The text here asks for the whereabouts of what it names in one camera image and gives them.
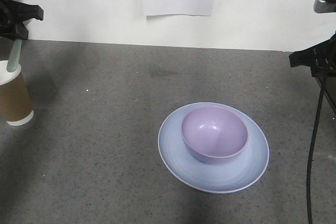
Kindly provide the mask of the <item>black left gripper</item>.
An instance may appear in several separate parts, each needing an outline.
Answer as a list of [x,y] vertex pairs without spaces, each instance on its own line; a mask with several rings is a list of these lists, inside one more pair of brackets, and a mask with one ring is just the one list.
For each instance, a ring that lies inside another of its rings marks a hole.
[[44,20],[44,10],[39,5],[1,0],[1,37],[10,40],[27,40],[28,29],[24,24],[17,23],[30,19]]

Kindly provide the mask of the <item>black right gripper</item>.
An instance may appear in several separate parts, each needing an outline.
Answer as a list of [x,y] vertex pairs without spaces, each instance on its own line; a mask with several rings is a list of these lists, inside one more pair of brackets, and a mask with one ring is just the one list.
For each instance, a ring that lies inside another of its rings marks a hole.
[[329,40],[289,55],[290,66],[307,66],[312,77],[335,76],[335,34]]

